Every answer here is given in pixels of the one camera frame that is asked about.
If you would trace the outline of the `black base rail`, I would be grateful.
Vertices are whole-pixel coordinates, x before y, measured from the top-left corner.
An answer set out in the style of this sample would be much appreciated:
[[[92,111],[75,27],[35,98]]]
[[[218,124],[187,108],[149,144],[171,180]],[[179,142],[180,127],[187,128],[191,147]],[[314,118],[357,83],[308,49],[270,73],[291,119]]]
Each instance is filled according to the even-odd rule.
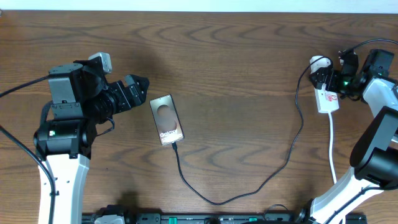
[[[238,224],[238,223],[292,223],[293,215],[286,212],[265,215],[161,215],[142,213],[130,216],[125,223],[132,224]]]

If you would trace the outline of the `Samsung Galaxy smartphone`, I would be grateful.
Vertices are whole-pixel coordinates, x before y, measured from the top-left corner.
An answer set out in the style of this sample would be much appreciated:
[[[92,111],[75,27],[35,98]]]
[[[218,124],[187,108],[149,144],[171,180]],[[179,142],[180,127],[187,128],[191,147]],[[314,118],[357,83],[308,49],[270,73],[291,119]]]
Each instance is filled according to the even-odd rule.
[[[184,139],[172,95],[150,100],[150,108],[161,145],[165,146]]]

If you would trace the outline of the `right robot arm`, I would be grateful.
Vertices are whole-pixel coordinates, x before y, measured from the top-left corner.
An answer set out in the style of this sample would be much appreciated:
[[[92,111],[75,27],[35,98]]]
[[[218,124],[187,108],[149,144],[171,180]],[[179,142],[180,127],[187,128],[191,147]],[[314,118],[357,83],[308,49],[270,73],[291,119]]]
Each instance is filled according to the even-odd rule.
[[[370,50],[362,67],[353,50],[340,53],[341,70],[320,55],[310,59],[309,79],[317,91],[366,103],[374,116],[351,152],[350,167],[326,193],[309,201],[299,223],[339,223],[365,200],[397,189],[397,80],[389,78],[394,54]]]

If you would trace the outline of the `white USB wall charger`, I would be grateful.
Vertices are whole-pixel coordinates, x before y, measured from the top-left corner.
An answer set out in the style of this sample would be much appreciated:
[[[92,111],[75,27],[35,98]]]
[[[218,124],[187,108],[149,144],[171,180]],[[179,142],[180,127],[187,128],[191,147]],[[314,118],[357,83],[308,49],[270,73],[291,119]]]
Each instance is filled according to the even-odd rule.
[[[315,73],[320,68],[327,68],[332,65],[332,61],[326,57],[321,55],[313,56],[310,59],[310,73]]]

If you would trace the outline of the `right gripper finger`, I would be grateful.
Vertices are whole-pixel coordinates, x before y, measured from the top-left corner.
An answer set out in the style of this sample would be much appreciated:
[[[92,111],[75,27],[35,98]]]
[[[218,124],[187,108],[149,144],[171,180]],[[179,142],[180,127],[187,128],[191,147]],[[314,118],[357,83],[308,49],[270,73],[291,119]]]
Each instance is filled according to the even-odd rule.
[[[310,81],[313,84],[313,87],[317,90],[321,90],[323,84],[325,83],[325,77],[323,76],[311,76]]]
[[[310,74],[311,80],[326,80],[332,74],[332,67],[320,67]]]

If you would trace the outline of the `white power strip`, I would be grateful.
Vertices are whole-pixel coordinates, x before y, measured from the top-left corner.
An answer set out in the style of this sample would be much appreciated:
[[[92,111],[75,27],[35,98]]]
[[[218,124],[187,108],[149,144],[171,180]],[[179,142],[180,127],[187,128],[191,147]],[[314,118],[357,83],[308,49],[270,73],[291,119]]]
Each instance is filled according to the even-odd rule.
[[[325,86],[323,84],[321,90],[314,88],[318,112],[323,114],[332,113],[339,109],[337,93],[326,91]]]

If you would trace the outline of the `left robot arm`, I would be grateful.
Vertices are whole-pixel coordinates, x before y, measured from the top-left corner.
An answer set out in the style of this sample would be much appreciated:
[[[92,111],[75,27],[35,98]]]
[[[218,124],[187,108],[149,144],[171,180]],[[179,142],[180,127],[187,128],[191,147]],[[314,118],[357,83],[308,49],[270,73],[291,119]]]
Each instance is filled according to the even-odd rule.
[[[34,133],[40,172],[39,223],[81,223],[83,194],[97,125],[146,101],[149,79],[108,83],[102,63],[76,60],[49,71],[53,119]]]

